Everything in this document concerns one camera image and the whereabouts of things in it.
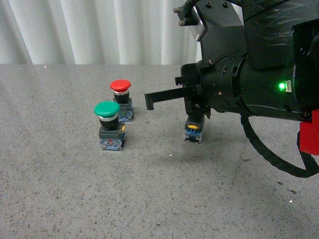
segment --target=black cylindrical housing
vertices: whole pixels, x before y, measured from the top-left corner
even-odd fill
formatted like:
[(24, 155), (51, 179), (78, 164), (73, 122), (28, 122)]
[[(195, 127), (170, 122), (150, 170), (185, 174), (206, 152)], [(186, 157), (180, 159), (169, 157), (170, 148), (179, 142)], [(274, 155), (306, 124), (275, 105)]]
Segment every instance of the black cylindrical housing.
[(103, 128), (105, 128), (106, 130), (115, 130), (119, 126), (119, 116), (117, 116), (115, 119), (111, 121), (103, 121), (100, 118), (100, 123), (103, 126)]
[[(245, 55), (237, 55), (202, 68), (200, 75), (205, 101), (218, 112), (303, 120), (305, 112), (319, 108), (319, 79), (308, 67), (256, 71)], [(281, 83), (290, 88), (281, 90)]]
[(129, 102), (130, 92), (128, 91), (126, 94), (116, 94), (114, 93), (114, 99), (119, 104), (127, 104)]

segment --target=speckled gray surface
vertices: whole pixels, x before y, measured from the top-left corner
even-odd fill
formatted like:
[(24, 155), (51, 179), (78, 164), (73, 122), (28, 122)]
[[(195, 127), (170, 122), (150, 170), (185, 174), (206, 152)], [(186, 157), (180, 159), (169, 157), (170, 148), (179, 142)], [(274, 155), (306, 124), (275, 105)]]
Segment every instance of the speckled gray surface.
[[(206, 120), (183, 141), (183, 100), (147, 111), (144, 93), (175, 88), (179, 66), (0, 66), (0, 238), (317, 239), (319, 177), (266, 162), (239, 116)], [(94, 106), (132, 82), (123, 151), (103, 151)], [(265, 144), (301, 166), (299, 124), (252, 119)]]

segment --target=black bracket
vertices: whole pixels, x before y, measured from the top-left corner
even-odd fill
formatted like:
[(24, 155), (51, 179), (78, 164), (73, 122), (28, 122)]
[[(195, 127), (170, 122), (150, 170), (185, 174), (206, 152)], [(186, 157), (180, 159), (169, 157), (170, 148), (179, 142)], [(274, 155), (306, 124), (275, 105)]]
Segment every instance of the black bracket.
[(195, 85), (195, 86), (183, 87), (183, 88), (178, 88), (173, 90), (145, 94), (146, 108), (149, 111), (152, 111), (154, 110), (154, 103), (156, 102), (169, 101), (169, 100), (196, 96), (196, 95), (202, 95), (201, 85)]

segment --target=green led light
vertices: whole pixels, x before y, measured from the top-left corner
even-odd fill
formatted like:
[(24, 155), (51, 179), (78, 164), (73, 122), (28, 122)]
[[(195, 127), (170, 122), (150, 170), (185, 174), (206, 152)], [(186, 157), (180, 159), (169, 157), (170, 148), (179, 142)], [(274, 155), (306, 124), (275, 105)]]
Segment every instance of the green led light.
[(283, 91), (286, 88), (286, 84), (285, 83), (280, 83), (279, 84), (279, 90)]

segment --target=yellow button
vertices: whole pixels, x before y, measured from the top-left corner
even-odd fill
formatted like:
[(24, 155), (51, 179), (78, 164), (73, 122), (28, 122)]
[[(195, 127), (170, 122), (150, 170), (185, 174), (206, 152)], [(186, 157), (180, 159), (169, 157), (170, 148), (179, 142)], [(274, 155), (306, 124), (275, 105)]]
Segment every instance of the yellow button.
[(125, 125), (122, 127), (122, 132), (120, 132), (120, 133), (123, 133), (123, 132), (124, 132), (124, 130), (125, 130)]
[(195, 125), (188, 125), (187, 127), (192, 128), (192, 129), (199, 129), (199, 127), (197, 127)]

